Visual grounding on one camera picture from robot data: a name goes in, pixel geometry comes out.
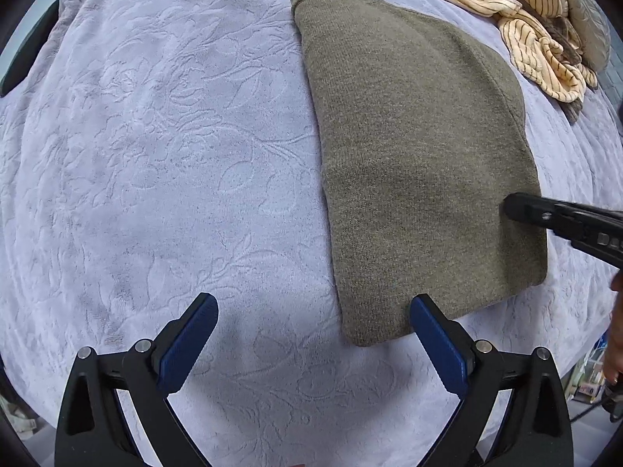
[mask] metal screw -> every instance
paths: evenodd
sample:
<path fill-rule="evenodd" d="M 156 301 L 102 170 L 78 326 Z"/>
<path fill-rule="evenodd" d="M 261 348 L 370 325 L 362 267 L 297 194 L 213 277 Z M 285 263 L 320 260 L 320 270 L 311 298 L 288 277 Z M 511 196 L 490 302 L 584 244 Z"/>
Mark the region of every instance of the metal screw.
<path fill-rule="evenodd" d="M 489 353 L 491 352 L 491 349 L 493 349 L 493 346 L 491 345 L 491 342 L 489 341 L 477 341 L 476 349 L 480 351 L 481 353 Z"/>
<path fill-rule="evenodd" d="M 545 348 L 537 348 L 537 356 L 541 358 L 541 360 L 549 360 L 549 351 Z"/>
<path fill-rule="evenodd" d="M 78 358 L 80 360 L 84 360 L 85 358 L 89 358 L 91 356 L 91 348 L 89 346 L 85 346 L 84 348 L 80 348 L 78 350 Z"/>
<path fill-rule="evenodd" d="M 143 339 L 142 341 L 138 341 L 134 345 L 134 349 L 136 349 L 139 353 L 144 353 L 146 351 L 149 351 L 150 348 L 151 348 L 151 341 L 148 341 L 147 339 Z"/>

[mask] yellow striped garment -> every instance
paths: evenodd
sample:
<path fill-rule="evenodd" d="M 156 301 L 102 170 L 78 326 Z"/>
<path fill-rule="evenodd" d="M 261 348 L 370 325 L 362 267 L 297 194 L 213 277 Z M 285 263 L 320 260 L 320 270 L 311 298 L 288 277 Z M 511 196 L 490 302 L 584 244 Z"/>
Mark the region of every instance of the yellow striped garment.
<path fill-rule="evenodd" d="M 597 76 L 584 65 L 562 63 L 563 47 L 543 25 L 522 9 L 516 0 L 446 0 L 469 12 L 496 19 L 512 64 L 523 76 L 552 98 L 561 102 L 584 100 L 586 87 L 597 87 Z M 568 14 L 567 0 L 526 0 L 545 18 Z M 581 53 L 577 33 L 568 19 L 568 40 Z"/>

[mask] bed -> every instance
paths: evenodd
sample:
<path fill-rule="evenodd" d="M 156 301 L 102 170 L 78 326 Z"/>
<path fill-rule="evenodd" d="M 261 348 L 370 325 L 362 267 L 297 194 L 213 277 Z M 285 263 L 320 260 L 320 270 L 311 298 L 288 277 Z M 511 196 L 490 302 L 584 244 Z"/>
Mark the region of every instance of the bed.
<path fill-rule="evenodd" d="M 509 61 L 487 19 L 441 0 L 387 1 Z M 603 91 L 569 126 L 516 75 L 543 195 L 623 209 L 623 147 Z M 56 422 L 80 347 L 153 338 L 206 291 L 219 324 L 171 403 L 214 465 L 422 458 L 457 400 L 414 335 L 357 348 L 340 332 L 289 0 L 60 0 L 0 121 L 0 352 L 39 415 Z M 504 351 L 547 346 L 563 374 L 607 325 L 614 269 L 564 240 L 547 248 L 541 286 L 460 322 Z"/>

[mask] human hand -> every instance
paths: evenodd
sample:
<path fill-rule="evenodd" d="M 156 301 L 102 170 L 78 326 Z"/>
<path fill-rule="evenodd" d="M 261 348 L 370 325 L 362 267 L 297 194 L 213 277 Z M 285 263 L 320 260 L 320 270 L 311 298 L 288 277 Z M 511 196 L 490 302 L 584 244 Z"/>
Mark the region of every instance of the human hand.
<path fill-rule="evenodd" d="M 619 372 L 623 372 L 623 271 L 619 270 L 612 279 L 610 289 L 617 292 L 617 298 L 610 319 L 603 371 L 608 382 L 616 384 Z"/>

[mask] folded sweater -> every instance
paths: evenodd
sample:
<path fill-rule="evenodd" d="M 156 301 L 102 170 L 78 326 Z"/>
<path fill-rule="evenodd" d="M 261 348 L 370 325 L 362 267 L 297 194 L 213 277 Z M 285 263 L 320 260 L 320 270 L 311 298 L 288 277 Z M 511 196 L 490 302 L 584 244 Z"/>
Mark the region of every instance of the folded sweater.
<path fill-rule="evenodd" d="M 409 333 L 418 293 L 456 318 L 542 282 L 543 230 L 498 209 L 513 191 L 540 192 L 521 87 L 499 54 L 381 0 L 292 9 L 347 337 Z"/>

